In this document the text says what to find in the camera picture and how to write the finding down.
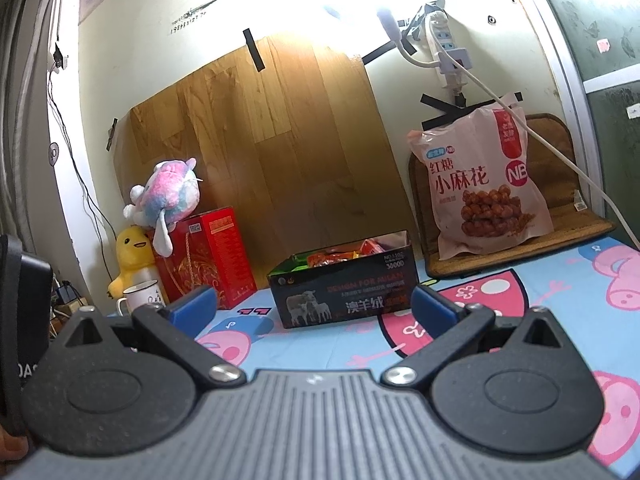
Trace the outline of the person's left hand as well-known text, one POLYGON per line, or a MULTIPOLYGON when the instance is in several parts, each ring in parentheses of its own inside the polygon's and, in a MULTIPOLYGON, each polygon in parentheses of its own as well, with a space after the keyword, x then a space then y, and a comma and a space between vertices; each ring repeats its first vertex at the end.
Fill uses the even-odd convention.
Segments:
POLYGON ((0 428, 0 462, 17 462, 22 460, 28 453, 29 443, 25 437, 11 436, 0 428))

